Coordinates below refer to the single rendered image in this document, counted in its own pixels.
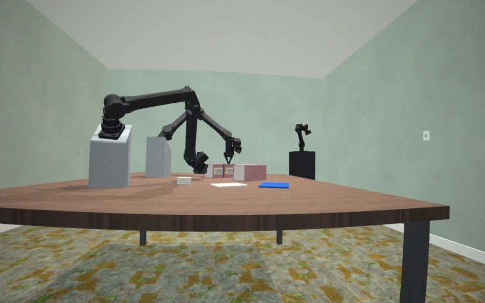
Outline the cream flat rectangular pad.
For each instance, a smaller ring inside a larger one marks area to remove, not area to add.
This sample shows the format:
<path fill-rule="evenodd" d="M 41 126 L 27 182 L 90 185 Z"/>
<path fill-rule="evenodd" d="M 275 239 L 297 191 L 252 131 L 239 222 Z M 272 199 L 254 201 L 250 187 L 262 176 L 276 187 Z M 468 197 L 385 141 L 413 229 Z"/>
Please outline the cream flat rectangular pad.
<path fill-rule="evenodd" d="M 246 187 L 248 185 L 241 184 L 241 183 L 220 183 L 220 184 L 210 184 L 211 186 L 218 187 L 218 188 L 227 188 L 227 187 Z"/>

